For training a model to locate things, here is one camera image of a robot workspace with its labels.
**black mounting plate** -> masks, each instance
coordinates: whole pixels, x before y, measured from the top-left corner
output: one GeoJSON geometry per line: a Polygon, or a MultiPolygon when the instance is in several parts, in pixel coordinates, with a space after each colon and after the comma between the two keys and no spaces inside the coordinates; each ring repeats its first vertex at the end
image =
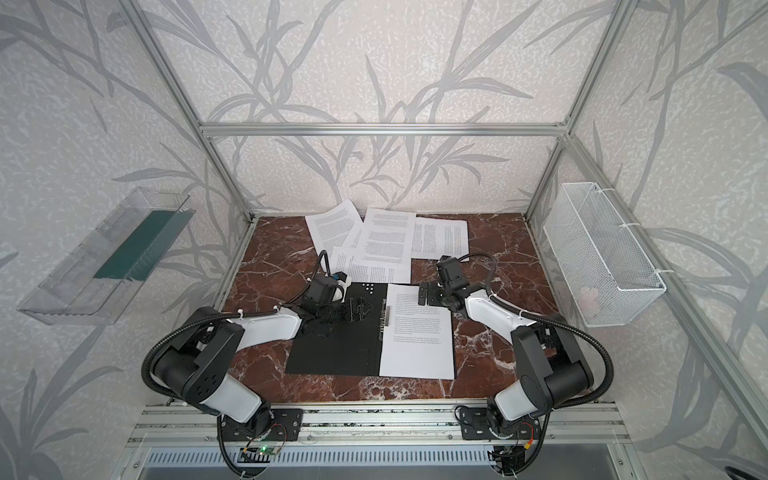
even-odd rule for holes
{"type": "MultiPolygon", "coordinates": [[[[285,439],[286,442],[295,442],[298,440],[304,411],[302,409],[272,409],[271,412],[275,415],[273,424],[282,425],[285,427],[285,432],[279,426],[274,426],[270,433],[261,441],[282,442],[285,439]]],[[[223,440],[225,442],[247,442],[248,439],[245,436],[246,433],[242,425],[229,418],[227,420],[229,421],[221,428],[223,440]]]]}
{"type": "MultiPolygon", "coordinates": [[[[499,438],[491,433],[491,429],[488,426],[487,408],[473,409],[471,407],[460,407],[456,409],[456,416],[458,417],[458,424],[462,427],[462,439],[464,440],[499,440],[499,438]]],[[[535,422],[538,420],[530,420],[532,426],[535,427],[535,422]]],[[[534,440],[538,439],[538,429],[533,430],[534,440]]],[[[529,440],[531,438],[531,429],[523,422],[518,423],[517,430],[512,433],[509,440],[529,440]]]]}

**wall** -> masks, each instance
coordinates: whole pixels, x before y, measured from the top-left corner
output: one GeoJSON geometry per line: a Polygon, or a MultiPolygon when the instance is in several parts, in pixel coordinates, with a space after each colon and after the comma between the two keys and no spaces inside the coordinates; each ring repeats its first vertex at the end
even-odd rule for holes
{"type": "MultiPolygon", "coordinates": [[[[644,6],[576,134],[768,392],[768,3],[644,6]]],[[[533,219],[554,278],[540,228],[555,186],[583,180],[573,171],[564,160],[533,219]]],[[[564,310],[573,310],[563,285],[554,282],[564,310]]],[[[621,407],[651,478],[723,478],[725,465],[768,476],[768,455],[663,299],[626,326],[591,333],[613,353],[607,397],[621,407]]]]}
{"type": "Polygon", "coordinates": [[[143,406],[144,353],[211,301],[245,223],[107,2],[0,4],[0,476],[106,478],[143,406]],[[16,311],[135,187],[197,212],[113,326],[16,311]]]}
{"type": "MultiPolygon", "coordinates": [[[[203,121],[558,122],[613,2],[141,0],[203,121]]],[[[223,138],[255,211],[523,211],[550,138],[223,138]]]]}

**table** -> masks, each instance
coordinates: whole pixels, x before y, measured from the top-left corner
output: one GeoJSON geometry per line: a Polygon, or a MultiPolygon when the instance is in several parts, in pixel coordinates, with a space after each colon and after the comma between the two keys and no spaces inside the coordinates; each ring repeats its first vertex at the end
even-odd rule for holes
{"type": "MultiPolygon", "coordinates": [[[[469,250],[497,255],[499,282],[494,290],[526,310],[545,315],[556,311],[521,214],[425,215],[467,220],[469,250]]],[[[316,255],[303,217],[261,217],[247,248],[230,295],[228,312],[268,310],[292,299],[312,273],[316,255]]],[[[464,272],[472,282],[488,275],[485,259],[473,259],[464,272]]],[[[434,260],[412,260],[412,283],[435,279],[434,260]]],[[[511,346],[481,323],[453,315],[455,380],[375,376],[290,375],[285,365],[292,340],[244,349],[230,374],[272,403],[333,402],[369,399],[484,398],[515,380],[511,346]]]]}

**open folder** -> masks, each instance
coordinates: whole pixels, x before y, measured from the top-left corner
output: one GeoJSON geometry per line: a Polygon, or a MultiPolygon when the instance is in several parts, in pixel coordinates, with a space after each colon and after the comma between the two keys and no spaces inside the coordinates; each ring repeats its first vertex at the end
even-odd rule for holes
{"type": "Polygon", "coordinates": [[[352,283],[332,324],[306,322],[286,373],[454,379],[451,313],[418,305],[416,285],[352,283]]]}

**printed document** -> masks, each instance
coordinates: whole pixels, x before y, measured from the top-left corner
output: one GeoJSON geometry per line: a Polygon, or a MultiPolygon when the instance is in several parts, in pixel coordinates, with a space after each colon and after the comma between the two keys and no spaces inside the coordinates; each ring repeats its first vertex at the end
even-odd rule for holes
{"type": "Polygon", "coordinates": [[[451,313],[419,305],[416,285],[387,286],[381,376],[454,379],[451,313]]]}
{"type": "Polygon", "coordinates": [[[410,268],[360,265],[355,261],[357,250],[335,247],[330,259],[331,272],[344,272],[348,282],[411,283],[410,268]]]}
{"type": "MultiPolygon", "coordinates": [[[[357,213],[350,199],[344,200],[324,214],[307,215],[304,220],[310,229],[315,252],[320,255],[321,251],[327,251],[328,260],[333,253],[333,248],[341,247],[349,232],[355,227],[362,226],[360,214],[357,213]]],[[[320,265],[323,266],[323,270],[326,268],[325,262],[321,262],[320,265]]]]}
{"type": "Polygon", "coordinates": [[[416,214],[369,208],[357,245],[362,265],[411,268],[416,214]]]}
{"type": "Polygon", "coordinates": [[[459,258],[467,253],[469,238],[466,220],[416,218],[411,258],[440,260],[443,255],[459,258]]]}

